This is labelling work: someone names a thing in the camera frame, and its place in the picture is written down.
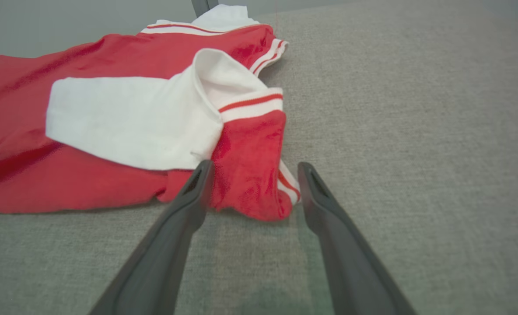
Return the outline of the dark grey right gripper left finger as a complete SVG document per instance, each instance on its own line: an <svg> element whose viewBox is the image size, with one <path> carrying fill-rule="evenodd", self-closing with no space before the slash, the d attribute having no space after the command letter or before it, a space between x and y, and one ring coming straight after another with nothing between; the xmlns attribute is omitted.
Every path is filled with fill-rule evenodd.
<svg viewBox="0 0 518 315"><path fill-rule="evenodd" d="M187 255L207 215L214 163L201 162L121 267L92 315L172 315Z"/></svg>

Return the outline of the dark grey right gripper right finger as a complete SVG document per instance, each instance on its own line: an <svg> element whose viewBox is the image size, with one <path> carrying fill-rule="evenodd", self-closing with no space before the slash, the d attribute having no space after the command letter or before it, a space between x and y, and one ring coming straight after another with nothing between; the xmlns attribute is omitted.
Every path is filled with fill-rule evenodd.
<svg viewBox="0 0 518 315"><path fill-rule="evenodd" d="M317 235L337 315L414 315L397 283L312 164L298 165L306 223Z"/></svg>

